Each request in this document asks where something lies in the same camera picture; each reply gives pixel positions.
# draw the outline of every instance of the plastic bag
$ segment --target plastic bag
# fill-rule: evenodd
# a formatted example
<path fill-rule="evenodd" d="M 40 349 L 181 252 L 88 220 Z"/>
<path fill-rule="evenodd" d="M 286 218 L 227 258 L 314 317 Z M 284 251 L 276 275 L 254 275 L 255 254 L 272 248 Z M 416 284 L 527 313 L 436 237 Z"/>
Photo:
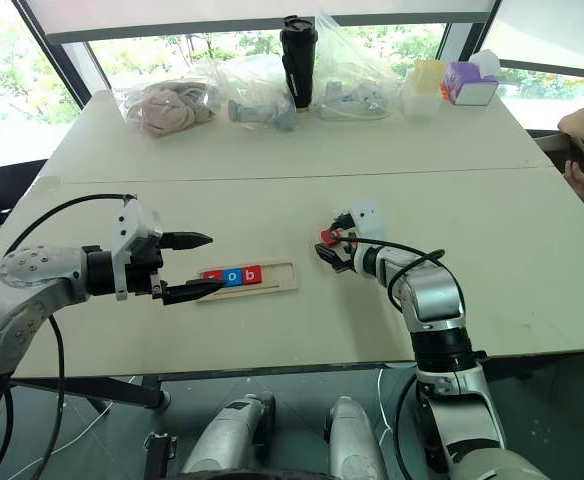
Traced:
<path fill-rule="evenodd" d="M 354 44 L 332 17 L 315 17 L 312 109 L 321 118 L 375 120 L 390 114 L 398 97 L 397 76 L 382 60 Z"/>
<path fill-rule="evenodd" d="M 252 55 L 220 63 L 219 88 L 228 116 L 248 128 L 292 130 L 298 125 L 294 99 L 285 83 L 281 57 Z"/>
<path fill-rule="evenodd" d="M 114 90 L 126 123 L 152 137 L 210 120 L 220 109 L 219 89 L 205 77 Z"/>

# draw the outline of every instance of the window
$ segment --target window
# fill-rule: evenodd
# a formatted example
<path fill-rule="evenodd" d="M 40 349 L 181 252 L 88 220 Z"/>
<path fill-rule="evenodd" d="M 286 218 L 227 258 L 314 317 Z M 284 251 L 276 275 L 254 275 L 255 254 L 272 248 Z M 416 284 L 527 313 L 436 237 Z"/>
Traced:
<path fill-rule="evenodd" d="M 49 158 L 78 113 L 14 6 L 0 0 L 0 165 Z"/>
<path fill-rule="evenodd" d="M 523 128 L 556 130 L 565 115 L 584 107 L 584 78 L 501 69 L 499 95 Z"/>
<path fill-rule="evenodd" d="M 344 27 L 355 42 L 387 59 L 402 79 L 414 62 L 434 58 L 445 24 Z M 260 53 L 281 55 L 280 30 L 199 33 L 90 42 L 114 88 L 185 75 L 202 58 L 227 60 Z"/>

